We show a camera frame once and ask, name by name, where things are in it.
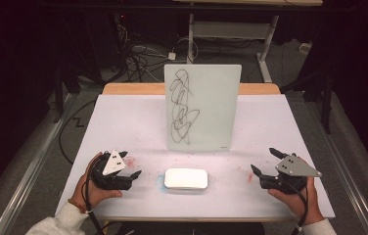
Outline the person's right hand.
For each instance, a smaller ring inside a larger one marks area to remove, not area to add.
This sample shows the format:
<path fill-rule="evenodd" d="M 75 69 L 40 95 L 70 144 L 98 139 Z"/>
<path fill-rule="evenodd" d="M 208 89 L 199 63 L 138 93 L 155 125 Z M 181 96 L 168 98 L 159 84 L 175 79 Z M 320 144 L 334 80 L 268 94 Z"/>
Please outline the person's right hand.
<path fill-rule="evenodd" d="M 310 225 L 324 219 L 319 209 L 318 194 L 314 186 L 313 177 L 307 177 L 306 188 L 300 191 L 307 202 L 308 211 L 305 210 L 305 205 L 299 195 L 287 195 L 276 189 L 268 189 L 267 193 L 284 203 L 298 218 L 302 218 L 305 215 L 304 225 Z"/>

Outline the person's left hand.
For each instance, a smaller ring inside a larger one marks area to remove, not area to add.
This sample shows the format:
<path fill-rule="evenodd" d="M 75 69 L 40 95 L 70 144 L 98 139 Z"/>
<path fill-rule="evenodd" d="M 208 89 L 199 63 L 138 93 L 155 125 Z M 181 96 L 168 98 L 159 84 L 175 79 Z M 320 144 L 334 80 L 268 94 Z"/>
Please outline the person's left hand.
<path fill-rule="evenodd" d="M 92 163 L 102 155 L 99 152 L 88 164 L 84 173 L 80 176 L 69 202 L 75 205 L 81 212 L 86 212 L 87 206 L 85 198 L 88 198 L 90 208 L 93 209 L 102 201 L 110 198 L 121 198 L 122 193 L 119 190 L 103 190 L 98 188 L 93 182 L 86 184 L 87 174 Z"/>

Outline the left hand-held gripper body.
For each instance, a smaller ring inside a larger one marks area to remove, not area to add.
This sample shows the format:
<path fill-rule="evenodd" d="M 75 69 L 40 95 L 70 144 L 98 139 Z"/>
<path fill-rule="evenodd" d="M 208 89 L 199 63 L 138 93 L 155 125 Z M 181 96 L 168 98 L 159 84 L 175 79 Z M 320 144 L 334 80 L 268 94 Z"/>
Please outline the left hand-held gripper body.
<path fill-rule="evenodd" d="M 130 176 L 118 176 L 124 168 L 125 162 L 116 150 L 106 151 L 90 166 L 90 179 L 103 190 L 129 190 L 133 182 Z"/>

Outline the wooden table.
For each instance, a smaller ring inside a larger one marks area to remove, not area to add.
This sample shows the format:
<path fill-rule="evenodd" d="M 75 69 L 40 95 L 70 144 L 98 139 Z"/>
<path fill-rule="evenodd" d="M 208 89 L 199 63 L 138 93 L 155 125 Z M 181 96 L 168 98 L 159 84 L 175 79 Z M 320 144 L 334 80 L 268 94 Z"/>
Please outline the wooden table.
<path fill-rule="evenodd" d="M 286 207 L 258 185 L 251 165 L 264 171 L 273 162 L 251 147 L 230 152 L 184 153 L 166 149 L 164 86 L 160 83 L 111 83 L 98 98 L 89 126 L 93 148 L 127 151 L 124 174 L 142 170 L 120 200 L 97 207 L 101 218 L 123 221 L 278 221 L 292 217 Z M 169 168 L 204 169 L 206 189 L 168 189 Z"/>

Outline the aluminium floor rail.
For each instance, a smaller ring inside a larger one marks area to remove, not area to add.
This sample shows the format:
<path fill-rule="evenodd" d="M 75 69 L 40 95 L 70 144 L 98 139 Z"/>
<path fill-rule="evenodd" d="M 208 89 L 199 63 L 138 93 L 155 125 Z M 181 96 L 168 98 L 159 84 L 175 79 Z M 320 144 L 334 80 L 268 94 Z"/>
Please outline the aluminium floor rail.
<path fill-rule="evenodd" d="M 63 103 L 64 109 L 62 113 L 60 114 L 59 118 L 53 123 L 51 130 L 47 135 L 47 138 L 44 140 L 43 144 L 33 156 L 33 159 L 27 167 L 22 180 L 20 181 L 15 193 L 10 199 L 9 204 L 0 216 L 0 235 L 10 234 L 10 231 L 14 226 L 17 217 L 19 216 L 41 169 L 44 166 L 49 150 L 56 141 L 60 131 L 62 130 L 65 120 L 68 117 L 69 111 L 75 103 L 76 98 L 76 94 L 68 94 L 65 98 L 65 101 Z"/>
<path fill-rule="evenodd" d="M 336 217 L 339 235 L 368 235 L 368 153 L 341 105 L 329 117 L 330 129 L 320 121 L 320 107 L 307 103 L 309 119 L 301 123 L 306 147 L 317 168 Z"/>

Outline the small standing whiteboard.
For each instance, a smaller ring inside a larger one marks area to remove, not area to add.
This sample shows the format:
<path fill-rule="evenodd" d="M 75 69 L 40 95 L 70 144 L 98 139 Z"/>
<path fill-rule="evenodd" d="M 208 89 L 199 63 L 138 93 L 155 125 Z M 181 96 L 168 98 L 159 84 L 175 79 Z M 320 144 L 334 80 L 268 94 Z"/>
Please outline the small standing whiteboard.
<path fill-rule="evenodd" d="M 167 148 L 228 151 L 240 88 L 240 65 L 166 65 Z"/>

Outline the white whiteboard eraser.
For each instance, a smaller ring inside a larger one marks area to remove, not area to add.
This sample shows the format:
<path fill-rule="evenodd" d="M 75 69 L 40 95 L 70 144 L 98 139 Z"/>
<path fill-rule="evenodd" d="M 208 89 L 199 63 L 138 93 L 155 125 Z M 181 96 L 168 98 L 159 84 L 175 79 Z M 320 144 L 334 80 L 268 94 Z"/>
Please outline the white whiteboard eraser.
<path fill-rule="evenodd" d="M 164 186 L 168 189 L 206 189 L 208 175 L 203 169 L 169 168 L 165 171 Z"/>

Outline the white metal desk frame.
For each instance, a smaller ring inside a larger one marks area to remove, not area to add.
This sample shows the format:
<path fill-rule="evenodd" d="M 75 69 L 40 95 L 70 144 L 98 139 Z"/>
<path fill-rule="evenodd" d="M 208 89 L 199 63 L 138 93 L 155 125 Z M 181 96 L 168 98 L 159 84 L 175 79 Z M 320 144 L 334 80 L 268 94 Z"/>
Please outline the white metal desk frame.
<path fill-rule="evenodd" d="M 195 37 L 200 38 L 225 38 L 225 39 L 251 39 L 262 40 L 263 46 L 260 53 L 255 55 L 258 68 L 264 82 L 272 83 L 272 78 L 266 64 L 266 57 L 277 27 L 279 17 L 273 16 L 269 23 L 228 23 L 196 21 L 193 14 L 189 15 L 188 26 L 188 53 L 187 62 L 191 63 L 195 58 L 193 43 Z"/>

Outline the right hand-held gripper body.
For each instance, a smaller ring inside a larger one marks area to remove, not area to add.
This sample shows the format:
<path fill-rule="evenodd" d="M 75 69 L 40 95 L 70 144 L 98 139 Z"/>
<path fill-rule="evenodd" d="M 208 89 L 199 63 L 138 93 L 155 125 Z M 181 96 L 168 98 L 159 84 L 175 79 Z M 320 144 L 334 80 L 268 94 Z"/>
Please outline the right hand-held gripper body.
<path fill-rule="evenodd" d="M 295 155 L 285 157 L 275 166 L 276 176 L 259 174 L 262 189 L 276 189 L 284 194 L 299 193 L 307 185 L 308 177 L 321 177 L 322 173 Z"/>

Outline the white table cover sheet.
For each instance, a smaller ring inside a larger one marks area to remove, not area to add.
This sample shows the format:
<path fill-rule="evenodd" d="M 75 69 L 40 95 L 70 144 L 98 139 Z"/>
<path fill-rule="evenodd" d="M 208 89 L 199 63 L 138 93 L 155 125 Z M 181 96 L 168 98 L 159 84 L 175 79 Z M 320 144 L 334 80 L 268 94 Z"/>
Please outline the white table cover sheet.
<path fill-rule="evenodd" d="M 228 152 L 182 153 L 166 148 L 165 103 L 161 95 L 102 95 L 98 98 L 62 198 L 67 200 L 89 161 L 101 151 L 126 152 L 123 174 L 140 174 L 120 199 L 99 204 L 97 217 L 113 220 L 277 221 L 293 214 L 263 190 L 252 169 L 275 174 L 275 148 L 310 155 L 283 95 L 238 99 Z M 204 190 L 171 190 L 163 177 L 173 167 L 207 171 Z"/>

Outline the black metal stand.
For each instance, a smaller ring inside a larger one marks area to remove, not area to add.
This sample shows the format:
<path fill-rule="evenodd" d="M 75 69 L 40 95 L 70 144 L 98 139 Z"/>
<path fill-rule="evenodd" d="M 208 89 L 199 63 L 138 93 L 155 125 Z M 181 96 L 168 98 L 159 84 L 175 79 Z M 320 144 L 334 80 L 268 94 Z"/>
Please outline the black metal stand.
<path fill-rule="evenodd" d="M 77 81 L 77 74 L 72 65 L 59 64 L 54 72 L 54 92 L 56 115 L 54 122 L 58 122 L 64 112 L 63 86 L 69 93 L 78 94 L 80 85 Z"/>
<path fill-rule="evenodd" d="M 305 102 L 321 101 L 320 121 L 327 134 L 331 133 L 330 113 L 332 90 L 332 74 L 322 70 L 314 71 L 280 88 L 282 94 L 288 91 L 302 91 Z"/>

